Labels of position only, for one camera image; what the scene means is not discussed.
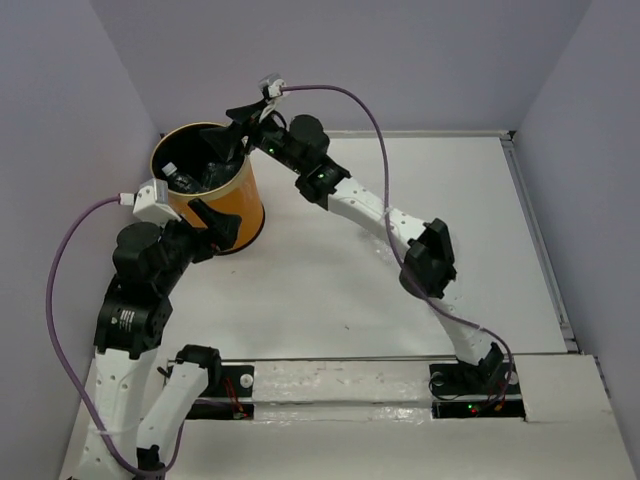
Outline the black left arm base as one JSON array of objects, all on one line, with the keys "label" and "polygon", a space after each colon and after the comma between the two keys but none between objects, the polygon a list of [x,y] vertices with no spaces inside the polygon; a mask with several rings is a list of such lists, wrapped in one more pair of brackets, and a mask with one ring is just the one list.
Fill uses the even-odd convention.
[{"label": "black left arm base", "polygon": [[188,420],[242,421],[254,417],[255,368],[250,364],[222,364],[220,382],[208,386],[194,402]]}]

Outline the clear plastic bottle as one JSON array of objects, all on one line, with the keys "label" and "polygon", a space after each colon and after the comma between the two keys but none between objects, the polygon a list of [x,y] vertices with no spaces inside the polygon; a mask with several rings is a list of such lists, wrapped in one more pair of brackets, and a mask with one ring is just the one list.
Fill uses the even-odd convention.
[{"label": "clear plastic bottle", "polygon": [[176,165],[168,162],[162,167],[169,189],[186,195],[195,195],[202,192],[202,186],[190,175],[178,170]]}]

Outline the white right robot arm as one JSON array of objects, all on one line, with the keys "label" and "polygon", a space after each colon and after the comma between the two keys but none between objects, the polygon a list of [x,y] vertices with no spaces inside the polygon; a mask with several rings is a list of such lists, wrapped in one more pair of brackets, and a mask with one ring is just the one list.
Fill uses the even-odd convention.
[{"label": "white right robot arm", "polygon": [[228,111],[227,126],[205,128],[200,136],[225,162],[258,149],[297,176],[295,186],[310,203],[343,217],[387,243],[399,268],[399,282],[436,314],[449,337],[458,375],[470,391],[482,392],[498,379],[512,357],[506,344],[488,329],[462,319],[445,306],[446,288],[457,277],[447,224],[430,222],[393,208],[389,197],[376,196],[328,154],[329,137],[310,115],[296,116],[288,126],[277,123],[253,104]]}]

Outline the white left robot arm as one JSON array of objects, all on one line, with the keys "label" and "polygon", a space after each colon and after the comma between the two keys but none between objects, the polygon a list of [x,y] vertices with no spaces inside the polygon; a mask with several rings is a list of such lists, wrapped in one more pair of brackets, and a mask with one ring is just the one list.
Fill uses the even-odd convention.
[{"label": "white left robot arm", "polygon": [[196,199],[192,226],[173,210],[138,221],[117,235],[114,276],[94,334],[95,393],[89,395],[51,340],[60,363],[84,403],[90,422],[74,479],[163,479],[175,465],[184,423],[201,395],[221,383],[217,349],[183,347],[168,381],[149,410],[143,408],[164,330],[173,312],[170,294],[186,269],[217,256],[236,241],[241,218]]}]

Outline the clear bottle with printed label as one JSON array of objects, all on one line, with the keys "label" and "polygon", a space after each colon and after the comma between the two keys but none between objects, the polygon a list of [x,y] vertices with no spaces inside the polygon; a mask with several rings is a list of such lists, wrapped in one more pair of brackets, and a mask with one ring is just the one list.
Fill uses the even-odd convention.
[{"label": "clear bottle with printed label", "polygon": [[200,184],[204,191],[221,188],[235,178],[242,167],[241,162],[210,162],[202,174]]}]

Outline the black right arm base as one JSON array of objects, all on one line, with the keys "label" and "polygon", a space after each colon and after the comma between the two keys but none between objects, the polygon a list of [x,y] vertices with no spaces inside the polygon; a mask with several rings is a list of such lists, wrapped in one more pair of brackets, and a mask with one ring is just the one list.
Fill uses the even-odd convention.
[{"label": "black right arm base", "polygon": [[508,362],[491,379],[476,378],[476,369],[461,363],[429,366],[428,389],[434,419],[526,417],[517,370]]}]

